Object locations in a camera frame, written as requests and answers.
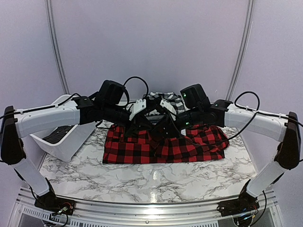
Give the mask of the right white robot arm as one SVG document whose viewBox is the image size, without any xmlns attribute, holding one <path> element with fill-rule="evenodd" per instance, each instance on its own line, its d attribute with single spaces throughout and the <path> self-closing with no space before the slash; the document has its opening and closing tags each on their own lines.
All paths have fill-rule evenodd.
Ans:
<svg viewBox="0 0 303 227">
<path fill-rule="evenodd" d="M 239 106 L 222 99 L 210 103 L 200 84 L 181 90 L 181 96 L 188 110 L 176 116 L 167 112 L 155 126 L 155 130 L 164 137 L 176 137 L 181 130 L 202 123 L 233 127 L 239 129 L 239 132 L 249 130 L 280 143 L 274 158 L 243 187 L 239 198 L 235 200 L 237 211 L 246 211 L 264 189 L 277 182 L 284 172 L 299 165 L 301 134 L 296 113 L 261 112 L 257 108 Z"/>
</svg>

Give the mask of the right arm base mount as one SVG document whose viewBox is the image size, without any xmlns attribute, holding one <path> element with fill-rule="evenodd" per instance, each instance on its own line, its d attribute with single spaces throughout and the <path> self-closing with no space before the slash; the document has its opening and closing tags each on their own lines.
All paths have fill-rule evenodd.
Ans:
<svg viewBox="0 0 303 227">
<path fill-rule="evenodd" d="M 246 199 L 234 199 L 221 201 L 218 203 L 217 211 L 220 212 L 222 217 L 237 215 L 241 213 L 250 212 L 253 210 L 258 210 L 260 205 L 256 200 L 248 201 Z"/>
</svg>

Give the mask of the red black plaid shirt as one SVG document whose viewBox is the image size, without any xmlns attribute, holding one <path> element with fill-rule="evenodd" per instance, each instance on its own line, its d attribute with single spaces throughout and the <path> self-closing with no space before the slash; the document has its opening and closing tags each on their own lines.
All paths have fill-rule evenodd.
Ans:
<svg viewBox="0 0 303 227">
<path fill-rule="evenodd" d="M 104 145 L 104 164 L 185 163 L 220 160 L 229 147 L 224 132 L 217 126 L 195 125 L 185 130 L 184 138 L 157 139 L 148 131 L 125 136 L 122 126 L 112 125 Z"/>
</svg>

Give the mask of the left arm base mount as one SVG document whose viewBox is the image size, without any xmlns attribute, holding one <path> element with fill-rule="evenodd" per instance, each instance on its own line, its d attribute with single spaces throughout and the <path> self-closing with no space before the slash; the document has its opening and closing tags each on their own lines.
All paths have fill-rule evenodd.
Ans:
<svg viewBox="0 0 303 227">
<path fill-rule="evenodd" d="M 67 210 L 63 210 L 62 212 L 66 213 L 67 215 L 72 215 L 74 213 L 75 204 L 76 202 L 74 200 L 57 198 L 56 201 L 49 201 L 45 203 L 41 203 L 40 201 L 36 200 L 34 206 L 47 211 L 52 211 L 53 213 L 57 213 L 63 208 L 67 208 Z"/>
</svg>

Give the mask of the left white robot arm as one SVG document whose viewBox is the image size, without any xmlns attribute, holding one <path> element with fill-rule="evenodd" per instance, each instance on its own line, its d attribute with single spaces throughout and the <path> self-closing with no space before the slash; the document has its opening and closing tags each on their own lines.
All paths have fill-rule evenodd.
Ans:
<svg viewBox="0 0 303 227">
<path fill-rule="evenodd" d="M 124 126 L 130 134 L 150 129 L 152 124 L 143 114 L 147 108 L 146 99 L 137 100 L 127 110 L 126 106 L 119 105 L 123 95 L 128 95 L 124 85 L 105 80 L 100 90 L 89 97 L 75 94 L 58 104 L 18 111 L 12 106 L 6 107 L 0 130 L 2 162 L 14 168 L 37 194 L 38 202 L 49 210 L 58 209 L 60 200 L 51 184 L 27 158 L 22 138 L 60 126 L 84 125 L 102 120 Z"/>
</svg>

